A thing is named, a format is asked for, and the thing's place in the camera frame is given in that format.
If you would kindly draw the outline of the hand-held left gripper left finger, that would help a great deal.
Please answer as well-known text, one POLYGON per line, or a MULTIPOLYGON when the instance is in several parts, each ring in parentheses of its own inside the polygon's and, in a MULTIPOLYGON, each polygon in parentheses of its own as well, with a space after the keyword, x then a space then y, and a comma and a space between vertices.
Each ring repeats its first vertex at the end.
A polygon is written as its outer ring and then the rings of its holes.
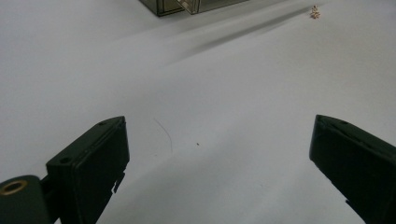
POLYGON ((46 164, 62 224, 95 224, 130 160, 125 117, 103 120, 46 164))

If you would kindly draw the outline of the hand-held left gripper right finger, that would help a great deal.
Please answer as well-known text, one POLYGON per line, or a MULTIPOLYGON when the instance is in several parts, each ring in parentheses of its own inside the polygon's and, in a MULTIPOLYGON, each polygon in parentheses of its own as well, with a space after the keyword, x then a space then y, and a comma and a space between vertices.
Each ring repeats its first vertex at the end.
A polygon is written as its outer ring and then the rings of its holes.
POLYGON ((396 147, 344 120, 317 115, 309 159, 366 224, 396 224, 396 147))

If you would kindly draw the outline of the dark clear drawer box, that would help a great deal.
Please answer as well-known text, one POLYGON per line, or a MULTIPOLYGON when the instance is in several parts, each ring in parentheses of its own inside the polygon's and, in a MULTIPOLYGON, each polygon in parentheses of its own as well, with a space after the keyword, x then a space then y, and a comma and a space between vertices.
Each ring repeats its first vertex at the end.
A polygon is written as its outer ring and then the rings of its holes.
POLYGON ((186 10, 191 15, 228 7, 247 0, 139 0, 158 17, 186 10))

